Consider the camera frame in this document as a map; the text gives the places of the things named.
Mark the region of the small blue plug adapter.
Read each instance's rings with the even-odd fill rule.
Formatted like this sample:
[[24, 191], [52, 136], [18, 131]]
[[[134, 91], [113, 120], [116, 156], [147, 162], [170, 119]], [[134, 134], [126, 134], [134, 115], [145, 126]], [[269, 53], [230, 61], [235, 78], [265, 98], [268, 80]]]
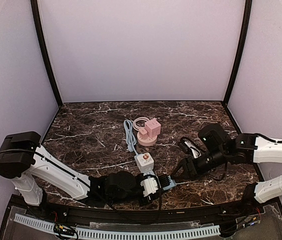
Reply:
[[163, 187], [164, 191], [169, 191], [177, 186], [176, 182], [172, 179], [168, 186]]

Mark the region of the white cube socket adapter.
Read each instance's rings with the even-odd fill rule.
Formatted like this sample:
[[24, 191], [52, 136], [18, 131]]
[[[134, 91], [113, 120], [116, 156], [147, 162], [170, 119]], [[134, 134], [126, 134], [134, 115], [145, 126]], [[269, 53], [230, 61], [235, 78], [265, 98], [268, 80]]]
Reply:
[[141, 173], [147, 173], [154, 169], [154, 159], [149, 152], [135, 155], [134, 159]]

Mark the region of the pink round power socket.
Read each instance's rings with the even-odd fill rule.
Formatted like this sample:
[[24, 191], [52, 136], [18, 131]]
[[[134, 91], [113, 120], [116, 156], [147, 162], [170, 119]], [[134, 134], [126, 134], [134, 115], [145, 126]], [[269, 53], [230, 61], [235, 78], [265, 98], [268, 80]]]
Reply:
[[158, 140], [158, 136], [149, 137], [147, 134], [137, 133], [137, 142], [144, 147], [153, 146]]

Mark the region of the pink cube socket adapter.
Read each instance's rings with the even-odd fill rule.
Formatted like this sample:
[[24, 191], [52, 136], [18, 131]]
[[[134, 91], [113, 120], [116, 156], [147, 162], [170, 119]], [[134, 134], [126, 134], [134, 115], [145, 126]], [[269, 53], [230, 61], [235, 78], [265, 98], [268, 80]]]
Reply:
[[144, 128], [150, 138], [154, 138], [161, 133], [161, 124], [157, 121], [156, 118], [146, 121]]

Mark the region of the blue power strip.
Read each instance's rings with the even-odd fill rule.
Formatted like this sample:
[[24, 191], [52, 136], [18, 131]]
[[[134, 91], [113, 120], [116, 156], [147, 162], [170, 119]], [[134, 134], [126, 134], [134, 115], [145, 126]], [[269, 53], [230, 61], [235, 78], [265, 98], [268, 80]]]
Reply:
[[147, 172], [144, 172], [142, 173], [142, 176], [143, 177], [151, 177], [151, 176], [155, 176], [156, 174], [154, 173], [153, 170], [150, 170], [150, 171], [147, 171]]

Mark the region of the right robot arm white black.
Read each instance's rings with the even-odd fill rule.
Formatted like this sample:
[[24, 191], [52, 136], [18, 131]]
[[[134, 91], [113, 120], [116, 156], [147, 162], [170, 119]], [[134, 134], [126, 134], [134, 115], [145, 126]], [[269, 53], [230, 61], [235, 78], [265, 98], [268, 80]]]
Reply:
[[[272, 139], [260, 133], [241, 133], [231, 138], [218, 123], [202, 128], [198, 137], [207, 151], [200, 153], [191, 140], [181, 138], [179, 146], [187, 157], [173, 170], [173, 179], [195, 180], [227, 163], [282, 163], [282, 139]], [[282, 175], [247, 185], [242, 200], [262, 204], [279, 196], [282, 196]]]

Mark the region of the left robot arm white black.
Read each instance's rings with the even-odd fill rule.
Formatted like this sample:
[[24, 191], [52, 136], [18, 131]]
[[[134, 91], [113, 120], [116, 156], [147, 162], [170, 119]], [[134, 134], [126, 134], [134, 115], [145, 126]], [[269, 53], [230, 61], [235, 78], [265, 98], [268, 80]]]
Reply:
[[148, 152], [134, 157], [140, 170], [136, 176], [119, 171], [93, 177], [79, 173], [53, 157], [39, 143], [40, 137], [35, 131], [10, 134], [0, 147], [0, 176], [11, 180], [30, 206], [40, 206], [46, 200], [45, 191], [35, 178], [61, 189], [84, 205], [100, 208], [130, 201], [145, 206], [176, 187], [169, 175], [155, 175], [154, 160]]

